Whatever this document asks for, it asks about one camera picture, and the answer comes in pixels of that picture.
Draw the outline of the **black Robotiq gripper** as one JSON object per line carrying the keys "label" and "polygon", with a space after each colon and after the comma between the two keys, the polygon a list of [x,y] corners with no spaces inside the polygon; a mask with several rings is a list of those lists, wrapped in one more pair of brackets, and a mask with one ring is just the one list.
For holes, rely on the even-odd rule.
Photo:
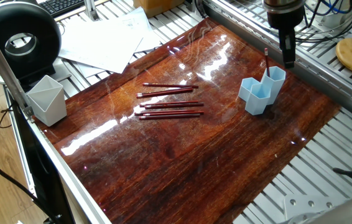
{"label": "black Robotiq gripper", "polygon": [[[269,25],[278,30],[293,29],[303,20],[305,14],[304,3],[305,0],[264,0],[264,9],[267,12]],[[290,31],[289,34],[287,34],[286,31],[280,31],[279,41],[284,65],[287,65],[287,68],[294,68],[296,47],[295,32]]]}

